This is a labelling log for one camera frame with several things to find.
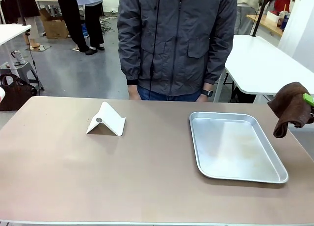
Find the white wall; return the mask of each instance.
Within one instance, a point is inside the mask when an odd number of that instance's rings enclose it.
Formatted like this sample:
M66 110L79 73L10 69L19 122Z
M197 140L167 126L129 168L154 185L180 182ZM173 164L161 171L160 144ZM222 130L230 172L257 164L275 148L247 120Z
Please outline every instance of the white wall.
M104 0L104 11L110 12L115 11L118 12L119 0Z
M296 0L278 48L293 58L314 9L313 0Z
M293 58L314 73L314 9L310 15L299 44L294 52Z

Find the hand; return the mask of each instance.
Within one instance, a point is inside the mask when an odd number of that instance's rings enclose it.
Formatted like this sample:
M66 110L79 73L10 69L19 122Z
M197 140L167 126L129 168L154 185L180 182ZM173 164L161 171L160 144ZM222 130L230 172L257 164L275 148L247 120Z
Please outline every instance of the hand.
M206 95L201 94L196 101L197 102L208 102L208 97Z
M129 100L142 100L137 91L137 85L129 85L128 92L129 92Z

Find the cardboard box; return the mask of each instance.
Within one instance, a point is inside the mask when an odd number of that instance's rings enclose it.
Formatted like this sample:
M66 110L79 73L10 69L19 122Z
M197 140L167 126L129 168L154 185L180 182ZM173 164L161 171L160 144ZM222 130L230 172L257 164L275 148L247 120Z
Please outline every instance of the cardboard box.
M46 9L41 9L40 18L48 39L66 39L68 37L69 31L61 17L53 17Z

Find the green object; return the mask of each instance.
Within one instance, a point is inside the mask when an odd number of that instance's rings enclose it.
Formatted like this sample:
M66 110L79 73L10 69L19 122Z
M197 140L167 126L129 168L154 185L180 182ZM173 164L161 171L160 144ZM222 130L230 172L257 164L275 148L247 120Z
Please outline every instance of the green object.
M312 107L314 107L314 98L311 95L308 95L307 93L305 93L303 95L303 99L305 100L305 102L307 102L309 105L311 105Z

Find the table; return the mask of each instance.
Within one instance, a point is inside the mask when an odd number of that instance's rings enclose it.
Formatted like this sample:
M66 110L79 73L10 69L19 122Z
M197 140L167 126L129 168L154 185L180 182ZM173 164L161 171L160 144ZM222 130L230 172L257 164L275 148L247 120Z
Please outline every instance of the table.
M51 13L53 16L56 16L56 12L54 11L54 8L49 9L48 5L50 6L59 6L58 0L35 0L37 2L37 5L40 8L40 4L44 5L47 11L49 12L51 10Z
M85 132L103 101L122 137ZM285 185L209 179L198 170L194 111L254 116L289 173ZM35 97L0 130L0 219L109 225L313 223L314 162L266 105Z
M256 15L246 15L246 17L254 22L257 22L258 16ZM275 35L282 37L283 36L283 31L280 30L280 28L277 27L277 24L271 20L268 20L265 15L262 16L260 26L265 27Z
M226 71L246 94L275 95L283 86L299 81L314 95L314 74L259 36L234 36ZM214 102L219 101L224 75L219 79Z
M13 39L14 37L24 33L25 31L29 30L31 25L20 25L20 24L1 24L0 25L0 46L3 45L3 49L8 57L8 63L12 70L15 70L14 62L12 60L12 56L6 42Z

